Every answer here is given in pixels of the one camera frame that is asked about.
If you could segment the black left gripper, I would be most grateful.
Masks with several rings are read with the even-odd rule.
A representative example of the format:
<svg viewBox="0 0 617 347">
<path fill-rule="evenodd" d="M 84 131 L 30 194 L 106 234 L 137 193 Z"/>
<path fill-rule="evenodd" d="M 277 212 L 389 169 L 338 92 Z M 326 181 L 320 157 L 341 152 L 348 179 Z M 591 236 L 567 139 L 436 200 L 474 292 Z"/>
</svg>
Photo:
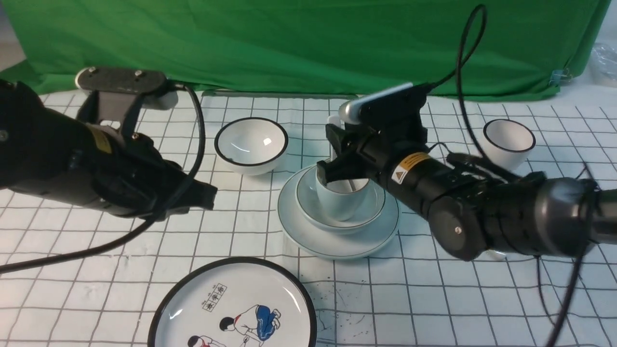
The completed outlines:
<svg viewBox="0 0 617 347">
<path fill-rule="evenodd" d="M 97 155 L 98 209 L 122 218 L 147 219 L 171 198 L 187 174 L 179 164 L 164 160 L 145 135 L 112 143 L 112 152 Z M 218 188 L 203 182 L 191 184 L 191 207 L 213 210 Z"/>
</svg>

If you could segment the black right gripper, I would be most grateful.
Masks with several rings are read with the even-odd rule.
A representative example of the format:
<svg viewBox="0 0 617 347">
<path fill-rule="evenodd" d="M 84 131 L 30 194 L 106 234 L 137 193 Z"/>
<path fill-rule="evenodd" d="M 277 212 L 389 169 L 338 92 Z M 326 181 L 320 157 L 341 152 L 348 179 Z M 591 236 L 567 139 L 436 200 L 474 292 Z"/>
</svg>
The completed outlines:
<svg viewBox="0 0 617 347">
<path fill-rule="evenodd" d="M 434 160 L 419 111 L 376 127 L 326 124 L 335 158 L 317 162 L 318 181 L 370 179 L 390 193 L 434 193 Z"/>
</svg>

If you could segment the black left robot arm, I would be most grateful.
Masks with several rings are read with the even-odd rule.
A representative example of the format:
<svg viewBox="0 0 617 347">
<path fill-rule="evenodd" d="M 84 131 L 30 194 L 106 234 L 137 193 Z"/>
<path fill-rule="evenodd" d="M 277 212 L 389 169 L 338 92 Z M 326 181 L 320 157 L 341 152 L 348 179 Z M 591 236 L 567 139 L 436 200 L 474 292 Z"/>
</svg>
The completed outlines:
<svg viewBox="0 0 617 347">
<path fill-rule="evenodd" d="M 86 101 L 77 118 L 47 108 L 22 82 L 1 81 L 1 187 L 146 219 L 187 179 L 145 134 L 104 126 Z"/>
</svg>

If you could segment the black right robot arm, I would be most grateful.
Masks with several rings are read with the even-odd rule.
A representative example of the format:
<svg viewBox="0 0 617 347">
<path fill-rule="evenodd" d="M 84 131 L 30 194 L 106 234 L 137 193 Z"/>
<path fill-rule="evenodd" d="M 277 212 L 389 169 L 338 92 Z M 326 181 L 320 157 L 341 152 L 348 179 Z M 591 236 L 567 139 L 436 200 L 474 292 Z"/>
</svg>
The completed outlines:
<svg viewBox="0 0 617 347">
<path fill-rule="evenodd" d="M 419 114 L 430 85 L 400 85 L 341 107 L 350 129 L 328 124 L 337 155 L 317 164 L 323 184 L 368 178 L 425 219 L 441 247 L 463 261 L 485 250 L 576 257 L 616 243 L 616 191 L 590 179 L 518 176 L 463 153 L 429 155 Z"/>
</svg>

